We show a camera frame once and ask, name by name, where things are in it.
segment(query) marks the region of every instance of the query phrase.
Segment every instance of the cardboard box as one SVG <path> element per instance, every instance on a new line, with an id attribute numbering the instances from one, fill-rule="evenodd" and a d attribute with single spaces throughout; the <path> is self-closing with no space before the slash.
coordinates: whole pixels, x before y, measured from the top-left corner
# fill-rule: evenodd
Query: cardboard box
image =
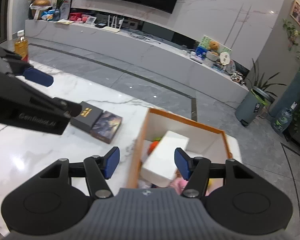
<path id="1" fill-rule="evenodd" d="M 185 152 L 190 157 L 202 156 L 212 163 L 225 163 L 232 158 L 223 130 L 204 125 L 176 114 L 163 110 L 149 108 L 138 139 L 135 144 L 127 188 L 137 188 L 141 169 L 141 154 L 144 145 L 156 137 L 163 137 L 170 130 L 189 138 Z M 223 185 L 223 179 L 213 179 L 210 187 L 214 190 Z"/>
<path id="2" fill-rule="evenodd" d="M 101 116 L 103 110 L 83 101 L 80 103 L 80 105 L 82 105 L 81 113 L 76 117 L 72 117 L 70 123 L 73 126 L 90 133 L 92 126 Z"/>

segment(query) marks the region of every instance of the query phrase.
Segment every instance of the gray trash bin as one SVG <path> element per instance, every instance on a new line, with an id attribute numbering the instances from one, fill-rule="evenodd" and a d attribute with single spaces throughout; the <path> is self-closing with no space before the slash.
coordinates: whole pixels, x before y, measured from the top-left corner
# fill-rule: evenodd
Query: gray trash bin
<path id="1" fill-rule="evenodd" d="M 252 90 L 261 99 L 267 100 L 270 103 L 274 102 L 274 98 L 272 98 L 260 88 L 253 87 Z M 248 126 L 252 122 L 252 120 L 257 116 L 257 114 L 261 113 L 263 107 L 264 104 L 262 100 L 256 98 L 255 95 L 250 91 L 235 111 L 235 117 L 240 121 L 240 123 L 243 126 Z"/>

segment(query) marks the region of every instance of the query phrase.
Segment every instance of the orange ball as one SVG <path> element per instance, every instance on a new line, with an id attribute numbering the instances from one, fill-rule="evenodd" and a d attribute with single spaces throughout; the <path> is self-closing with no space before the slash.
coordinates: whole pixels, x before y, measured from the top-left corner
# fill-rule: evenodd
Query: orange ball
<path id="1" fill-rule="evenodd" d="M 157 147 L 160 141 L 154 141 L 152 144 L 150 144 L 150 147 L 148 149 L 148 155 L 152 153 L 152 151 Z"/>

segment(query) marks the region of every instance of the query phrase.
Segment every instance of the plastic bottle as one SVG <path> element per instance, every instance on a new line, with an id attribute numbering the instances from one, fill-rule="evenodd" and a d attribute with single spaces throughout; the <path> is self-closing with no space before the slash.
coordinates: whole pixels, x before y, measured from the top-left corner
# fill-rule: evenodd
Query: plastic bottle
<path id="1" fill-rule="evenodd" d="M 17 32 L 18 39 L 14 43 L 15 53 L 19 54 L 22 57 L 22 60 L 29 62 L 28 57 L 28 40 L 25 37 L 25 30 Z"/>
<path id="2" fill-rule="evenodd" d="M 275 117 L 274 121 L 271 123 L 271 127 L 276 133 L 282 133 L 287 129 L 292 121 L 292 111 L 296 108 L 297 103 L 293 102 L 290 108 L 284 107 Z"/>

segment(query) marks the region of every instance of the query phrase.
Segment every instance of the blue gripper pad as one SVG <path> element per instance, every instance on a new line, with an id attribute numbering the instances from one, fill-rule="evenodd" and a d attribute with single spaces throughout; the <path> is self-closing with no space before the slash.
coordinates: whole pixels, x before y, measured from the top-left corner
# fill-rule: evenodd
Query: blue gripper pad
<path id="1" fill-rule="evenodd" d="M 35 68 L 27 68 L 22 74 L 27 80 L 49 87 L 53 84 L 53 77 Z"/>
<path id="2" fill-rule="evenodd" d="M 106 158 L 106 165 L 105 169 L 103 171 L 103 177 L 105 179 L 110 179 L 112 174 L 115 171 L 115 168 L 118 166 L 119 161 L 120 161 L 120 150 L 118 147 L 114 147 L 110 150 L 109 153 L 105 155 Z"/>
<path id="3" fill-rule="evenodd" d="M 189 170 L 189 162 L 187 159 L 190 157 L 181 149 L 176 148 L 174 151 L 174 163 L 176 164 L 183 179 L 189 180 L 191 172 Z"/>

